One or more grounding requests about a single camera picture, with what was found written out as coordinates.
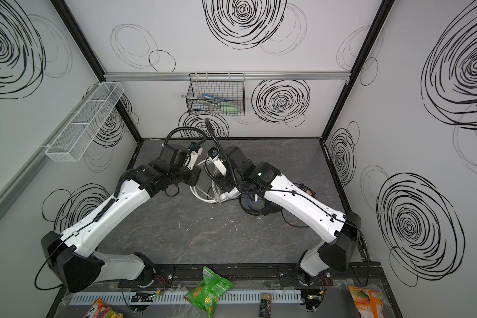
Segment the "white headphones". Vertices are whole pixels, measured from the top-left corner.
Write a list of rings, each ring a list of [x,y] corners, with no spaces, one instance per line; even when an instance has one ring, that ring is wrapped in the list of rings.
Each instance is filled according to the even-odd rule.
[[[194,168],[204,168],[206,164],[211,162],[214,162],[214,160],[210,158],[202,160],[199,163],[196,163],[194,158],[187,159],[188,168],[190,170],[193,170]],[[226,192],[225,190],[219,189],[215,181],[211,182],[211,185],[207,190],[203,190],[197,185],[190,186],[189,189],[198,200],[207,204],[222,204],[227,201],[238,200],[240,196],[237,188],[233,188]]]

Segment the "black blue headphones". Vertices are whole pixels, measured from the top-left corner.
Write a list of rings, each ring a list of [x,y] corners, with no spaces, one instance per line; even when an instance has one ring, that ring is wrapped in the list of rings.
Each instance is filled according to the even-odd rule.
[[[302,221],[299,221],[298,224],[290,223],[290,220],[286,217],[284,208],[282,208],[280,205],[267,201],[259,193],[240,194],[238,196],[238,201],[241,209],[246,214],[251,215],[253,217],[263,217],[279,213],[281,218],[287,225],[298,229],[309,228],[309,226]]]

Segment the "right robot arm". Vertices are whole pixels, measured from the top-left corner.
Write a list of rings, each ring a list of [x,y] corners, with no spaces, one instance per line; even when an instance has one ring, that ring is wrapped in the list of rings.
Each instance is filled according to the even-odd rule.
[[[205,127],[215,144],[208,157],[219,171],[219,175],[210,177],[221,191],[235,189],[243,197],[257,195],[290,212],[320,236],[321,243],[303,254],[299,271],[311,277],[329,268],[346,271],[362,236],[361,218],[318,201],[273,165],[254,165],[237,147],[224,149],[209,119],[205,120]]]

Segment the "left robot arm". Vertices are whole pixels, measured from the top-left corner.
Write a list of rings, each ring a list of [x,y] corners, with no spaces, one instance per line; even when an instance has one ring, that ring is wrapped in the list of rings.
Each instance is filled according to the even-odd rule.
[[[51,231],[41,240],[45,266],[71,293],[85,290],[96,282],[126,280],[147,288],[156,279],[154,264],[142,253],[130,255],[103,254],[100,243],[136,208],[171,185],[195,186],[201,170],[196,166],[207,134],[192,128],[201,139],[183,147],[170,144],[178,127],[164,139],[158,158],[136,169],[126,170],[114,193],[82,220],[61,233]]]

